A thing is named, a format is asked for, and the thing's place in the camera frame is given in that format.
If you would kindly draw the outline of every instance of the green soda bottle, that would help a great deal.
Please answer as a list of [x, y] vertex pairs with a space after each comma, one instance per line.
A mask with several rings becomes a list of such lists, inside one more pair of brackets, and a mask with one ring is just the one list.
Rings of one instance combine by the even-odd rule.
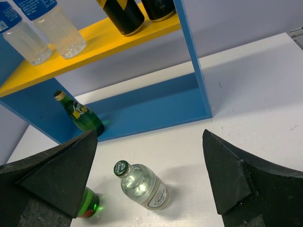
[[102, 209], [99, 197], [90, 188], [86, 187], [79, 206], [78, 217], [90, 218]]
[[54, 98], [63, 105], [71, 120], [82, 132], [96, 130], [98, 137], [103, 133], [102, 121], [86, 106], [67, 97], [64, 91], [57, 91]]

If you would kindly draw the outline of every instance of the bottle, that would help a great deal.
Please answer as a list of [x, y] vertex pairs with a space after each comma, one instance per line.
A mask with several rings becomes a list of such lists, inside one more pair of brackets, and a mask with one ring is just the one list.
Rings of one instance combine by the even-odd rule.
[[152, 22], [163, 21], [176, 12], [173, 0], [142, 0], [142, 4]]
[[97, 215], [103, 207], [100, 206], [100, 200], [97, 194], [95, 194], [90, 188], [86, 187], [79, 206], [78, 216], [79, 218], [90, 218], [93, 215]]
[[86, 106], [67, 97], [64, 91], [57, 91], [54, 98], [63, 105], [71, 120], [82, 132], [96, 130], [98, 137], [103, 133], [102, 121]]
[[56, 0], [14, 0], [28, 19], [65, 59], [80, 53], [86, 42]]
[[47, 44], [6, 0], [0, 0], [0, 33], [32, 65], [38, 65], [52, 55]]
[[134, 0], [97, 0], [109, 19], [123, 35], [137, 33], [144, 22], [144, 15]]
[[115, 164], [114, 173], [121, 178], [121, 188], [131, 200], [149, 210], [165, 208], [169, 191], [160, 178], [141, 164], [130, 165], [121, 160]]

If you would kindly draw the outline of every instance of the yellow shelf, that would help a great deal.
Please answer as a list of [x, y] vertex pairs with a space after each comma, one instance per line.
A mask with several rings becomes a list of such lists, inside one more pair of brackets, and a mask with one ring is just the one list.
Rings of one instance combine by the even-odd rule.
[[86, 48], [80, 54], [65, 60], [59, 53], [54, 52], [46, 62], [38, 66], [32, 66], [27, 61], [23, 61], [0, 87], [0, 97], [41, 83], [47, 79], [181, 28], [177, 14], [164, 21], [154, 23], [148, 19], [141, 3], [139, 3], [139, 7], [145, 16], [145, 22], [141, 30], [135, 35], [121, 35], [109, 18], [94, 23], [80, 30], [80, 33], [87, 42]]

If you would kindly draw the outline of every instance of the qr code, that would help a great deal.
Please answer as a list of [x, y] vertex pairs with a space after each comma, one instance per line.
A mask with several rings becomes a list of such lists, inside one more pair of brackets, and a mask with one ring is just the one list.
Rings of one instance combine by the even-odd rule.
[[0, 21], [0, 32], [7, 29], [8, 26], [1, 20]]

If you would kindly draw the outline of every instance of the black can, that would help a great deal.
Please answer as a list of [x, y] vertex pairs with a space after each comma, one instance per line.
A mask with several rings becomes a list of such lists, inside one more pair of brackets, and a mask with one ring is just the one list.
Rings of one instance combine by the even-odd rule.
[[173, 0], [142, 0], [142, 4], [153, 22], [163, 21], [176, 12]]
[[144, 15], [134, 0], [97, 0], [123, 35], [137, 33], [143, 22]]

